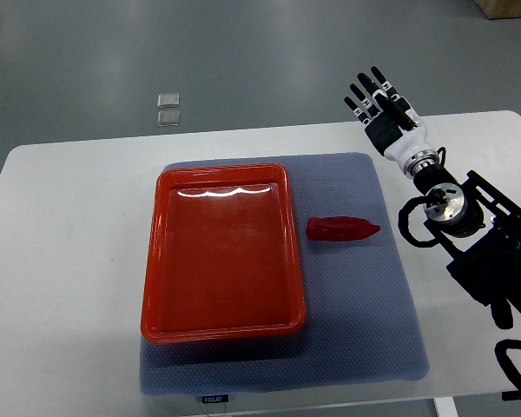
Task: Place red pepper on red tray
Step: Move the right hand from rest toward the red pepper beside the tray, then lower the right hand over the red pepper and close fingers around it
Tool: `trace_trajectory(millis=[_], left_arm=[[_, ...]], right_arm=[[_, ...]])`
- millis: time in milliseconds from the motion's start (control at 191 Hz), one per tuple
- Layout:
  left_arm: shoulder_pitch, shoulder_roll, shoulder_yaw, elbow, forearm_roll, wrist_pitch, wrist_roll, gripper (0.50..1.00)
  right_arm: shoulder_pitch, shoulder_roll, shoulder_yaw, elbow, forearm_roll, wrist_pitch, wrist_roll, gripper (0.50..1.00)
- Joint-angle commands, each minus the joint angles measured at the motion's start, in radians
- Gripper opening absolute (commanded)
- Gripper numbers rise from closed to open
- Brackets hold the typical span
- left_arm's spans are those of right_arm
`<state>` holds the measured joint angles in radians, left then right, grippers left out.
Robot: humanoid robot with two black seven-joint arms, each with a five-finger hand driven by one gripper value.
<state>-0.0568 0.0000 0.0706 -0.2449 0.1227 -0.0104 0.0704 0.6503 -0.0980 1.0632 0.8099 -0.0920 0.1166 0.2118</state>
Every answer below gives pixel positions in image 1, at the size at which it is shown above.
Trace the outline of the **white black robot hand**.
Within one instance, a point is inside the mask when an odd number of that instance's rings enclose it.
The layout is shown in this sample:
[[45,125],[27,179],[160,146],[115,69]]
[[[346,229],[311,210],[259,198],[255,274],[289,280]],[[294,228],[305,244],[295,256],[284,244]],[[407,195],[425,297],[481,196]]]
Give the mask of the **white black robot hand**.
[[[364,92],[354,83],[350,90],[362,103],[359,107],[350,96],[346,106],[365,126],[365,132],[376,150],[387,160],[396,162],[404,175],[416,175],[423,168],[437,163],[437,150],[427,142],[427,129],[419,114],[376,66],[371,67],[379,85],[366,73],[357,80]],[[388,110],[392,99],[392,118]]]

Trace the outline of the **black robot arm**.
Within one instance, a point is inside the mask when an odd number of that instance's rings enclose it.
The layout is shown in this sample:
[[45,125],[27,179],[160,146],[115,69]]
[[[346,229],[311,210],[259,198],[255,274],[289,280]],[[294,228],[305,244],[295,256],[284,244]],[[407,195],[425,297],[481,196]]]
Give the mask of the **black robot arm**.
[[497,327],[512,328],[512,313],[521,314],[521,208],[474,171],[459,182],[446,150],[428,143],[418,113],[377,67],[357,79],[345,104],[420,193],[399,211],[400,234],[416,248],[441,246],[451,277],[490,308]]

